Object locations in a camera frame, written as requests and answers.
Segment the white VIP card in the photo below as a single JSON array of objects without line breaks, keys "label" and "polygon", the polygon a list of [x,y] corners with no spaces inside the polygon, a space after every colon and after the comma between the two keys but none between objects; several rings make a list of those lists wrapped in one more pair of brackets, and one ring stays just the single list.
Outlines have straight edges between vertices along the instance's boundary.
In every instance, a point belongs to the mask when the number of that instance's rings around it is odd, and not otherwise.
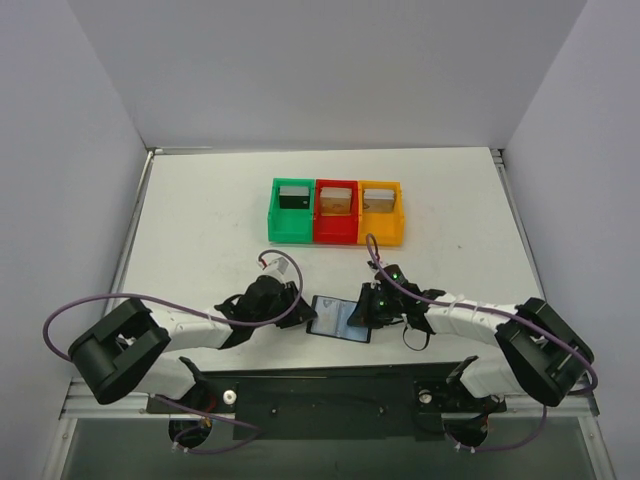
[{"label": "white VIP card", "polygon": [[339,313],[339,300],[320,297],[316,303],[317,319],[314,323],[314,331],[318,334],[333,335],[336,332]]}]

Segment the black leather card holder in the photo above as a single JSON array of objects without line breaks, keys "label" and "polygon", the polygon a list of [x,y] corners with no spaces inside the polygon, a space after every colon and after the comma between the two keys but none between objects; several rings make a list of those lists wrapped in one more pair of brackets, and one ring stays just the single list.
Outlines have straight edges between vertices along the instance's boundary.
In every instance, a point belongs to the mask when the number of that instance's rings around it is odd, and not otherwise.
[{"label": "black leather card holder", "polygon": [[[320,297],[327,297],[321,295],[315,295],[312,300],[312,308],[316,311],[316,303]],[[338,319],[338,325],[336,332],[333,335],[318,334],[314,331],[314,323],[316,319],[309,322],[306,327],[306,333],[309,335],[316,335],[326,338],[333,338],[338,340],[350,341],[361,344],[368,344],[371,340],[371,330],[369,328],[362,327],[350,327],[347,325],[347,320],[356,307],[356,302],[351,300],[342,300],[334,297],[328,297],[339,300],[340,313]]]}]

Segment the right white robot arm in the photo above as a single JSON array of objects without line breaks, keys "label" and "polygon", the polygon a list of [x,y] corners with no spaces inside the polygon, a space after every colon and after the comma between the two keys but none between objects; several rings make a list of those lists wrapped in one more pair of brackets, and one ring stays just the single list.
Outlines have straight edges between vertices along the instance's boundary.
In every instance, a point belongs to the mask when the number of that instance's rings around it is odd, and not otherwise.
[{"label": "right white robot arm", "polygon": [[380,329],[395,322],[428,337],[453,335],[500,350],[495,358],[471,355],[448,381],[474,397],[526,394],[558,406],[594,362],[592,350],[543,299],[515,305],[471,301],[443,290],[422,290],[396,264],[361,286],[347,323]]}]

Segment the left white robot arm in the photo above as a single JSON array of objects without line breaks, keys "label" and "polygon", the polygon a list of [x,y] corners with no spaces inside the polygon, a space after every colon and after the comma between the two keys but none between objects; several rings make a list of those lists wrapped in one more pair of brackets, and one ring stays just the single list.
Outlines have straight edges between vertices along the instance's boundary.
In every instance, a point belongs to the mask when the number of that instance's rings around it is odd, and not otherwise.
[{"label": "left white robot arm", "polygon": [[134,391],[179,400],[202,375],[193,361],[172,359],[170,352],[228,350],[248,341],[258,323],[275,318],[275,326],[286,329],[317,318],[294,282],[273,275],[259,276],[244,293],[214,309],[222,322],[126,300],[77,338],[68,355],[102,405]]}]

